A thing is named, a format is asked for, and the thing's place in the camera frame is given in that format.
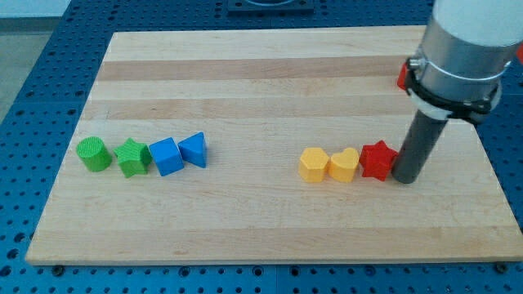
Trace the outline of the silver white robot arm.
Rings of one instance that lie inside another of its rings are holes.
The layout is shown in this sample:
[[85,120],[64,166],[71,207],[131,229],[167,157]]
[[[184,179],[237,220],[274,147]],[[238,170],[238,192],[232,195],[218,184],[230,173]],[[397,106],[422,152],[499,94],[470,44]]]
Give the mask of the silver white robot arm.
[[522,0],[436,0],[416,53],[417,80],[446,100],[481,100],[521,43]]

